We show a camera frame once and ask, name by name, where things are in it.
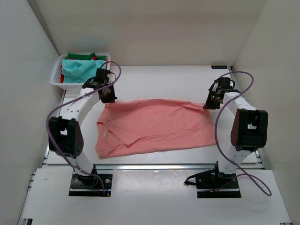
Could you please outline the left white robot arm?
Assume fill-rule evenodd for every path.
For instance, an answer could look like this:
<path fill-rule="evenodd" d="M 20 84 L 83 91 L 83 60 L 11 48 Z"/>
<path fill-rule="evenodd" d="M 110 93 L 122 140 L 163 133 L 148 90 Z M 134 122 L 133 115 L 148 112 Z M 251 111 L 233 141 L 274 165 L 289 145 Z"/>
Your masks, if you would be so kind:
<path fill-rule="evenodd" d="M 81 124 L 97 102 L 115 102 L 114 83 L 109 78 L 88 79 L 76 99 L 54 108 L 46 118 L 50 151 L 62 157 L 72 167 L 77 179 L 89 188 L 103 184 L 103 180 L 83 152 Z"/>

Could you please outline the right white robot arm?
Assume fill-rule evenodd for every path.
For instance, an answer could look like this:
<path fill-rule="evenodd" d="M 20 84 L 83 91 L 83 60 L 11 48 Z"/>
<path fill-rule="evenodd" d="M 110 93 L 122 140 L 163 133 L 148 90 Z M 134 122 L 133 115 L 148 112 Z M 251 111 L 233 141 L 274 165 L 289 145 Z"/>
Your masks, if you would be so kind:
<path fill-rule="evenodd" d="M 213 169 L 193 175 L 195 181 L 192 184 L 198 189 L 216 191 L 235 183 L 236 171 L 244 159 L 265 146 L 268 113 L 253 107 L 238 90 L 222 88 L 209 92 L 204 108 L 220 111 L 228 108 L 234 115 L 231 146 L 222 153 L 223 159 L 217 161 Z"/>

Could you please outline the pink t shirt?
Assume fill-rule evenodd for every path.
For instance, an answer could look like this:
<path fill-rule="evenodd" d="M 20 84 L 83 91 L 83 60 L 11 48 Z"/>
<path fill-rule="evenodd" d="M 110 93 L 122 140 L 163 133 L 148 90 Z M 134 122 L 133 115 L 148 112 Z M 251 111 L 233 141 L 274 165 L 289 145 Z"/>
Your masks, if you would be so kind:
<path fill-rule="evenodd" d="M 215 145 L 210 112 L 202 104 L 147 99 L 106 104 L 97 120 L 99 158 Z"/>

